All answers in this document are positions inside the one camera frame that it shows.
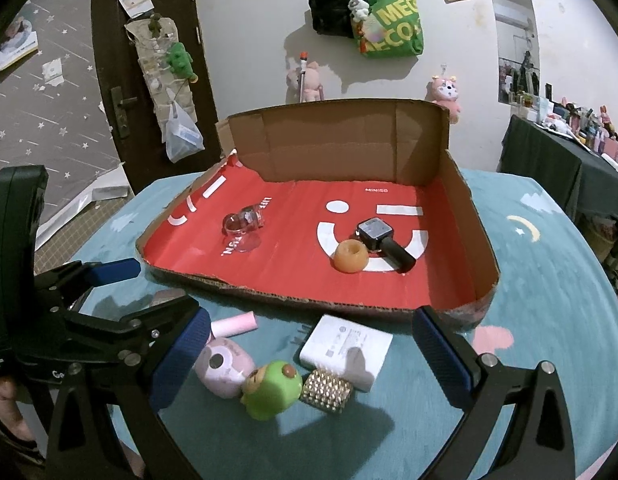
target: orange donut-shaped object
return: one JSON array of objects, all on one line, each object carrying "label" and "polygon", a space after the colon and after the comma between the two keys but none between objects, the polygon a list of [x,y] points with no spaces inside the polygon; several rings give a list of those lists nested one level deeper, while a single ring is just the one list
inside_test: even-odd
[{"label": "orange donut-shaped object", "polygon": [[333,266],[340,272],[360,272],[369,262],[369,252],[359,240],[344,240],[333,255]]}]

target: blue gripper pad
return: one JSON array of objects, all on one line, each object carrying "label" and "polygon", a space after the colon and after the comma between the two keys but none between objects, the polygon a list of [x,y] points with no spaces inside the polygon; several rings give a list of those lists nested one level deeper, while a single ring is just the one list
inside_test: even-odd
[{"label": "blue gripper pad", "polygon": [[131,280],[140,274],[140,264],[135,258],[118,260],[108,264],[92,267],[85,273],[84,279],[91,286],[109,285],[110,283]]},{"label": "blue gripper pad", "polygon": [[211,318],[201,308],[154,370],[149,395],[149,404],[154,412],[171,405],[210,334]]},{"label": "blue gripper pad", "polygon": [[474,380],[425,308],[421,307],[414,312],[411,328],[413,338],[447,396],[449,404],[462,410],[467,409],[473,402],[471,391]]}]

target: pink tube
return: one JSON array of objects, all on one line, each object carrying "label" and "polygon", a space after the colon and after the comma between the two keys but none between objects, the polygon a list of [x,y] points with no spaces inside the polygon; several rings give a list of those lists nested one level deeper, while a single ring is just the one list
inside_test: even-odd
[{"label": "pink tube", "polygon": [[211,333],[214,337],[231,337],[257,328],[258,323],[253,312],[211,322]]}]

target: star pattern wallpaper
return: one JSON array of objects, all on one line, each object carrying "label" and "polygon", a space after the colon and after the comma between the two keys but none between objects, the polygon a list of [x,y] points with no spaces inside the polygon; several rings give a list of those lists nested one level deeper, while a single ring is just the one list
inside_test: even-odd
[{"label": "star pattern wallpaper", "polygon": [[120,160],[94,66],[91,0],[29,0],[18,16],[32,23],[38,52],[0,72],[0,169],[45,165],[45,222]]}]

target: mirror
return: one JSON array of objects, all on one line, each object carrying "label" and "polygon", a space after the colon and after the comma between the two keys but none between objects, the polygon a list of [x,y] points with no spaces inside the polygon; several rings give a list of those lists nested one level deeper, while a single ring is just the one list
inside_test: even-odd
[{"label": "mirror", "polygon": [[540,95],[540,48],[531,0],[493,0],[498,33],[498,100]]}]

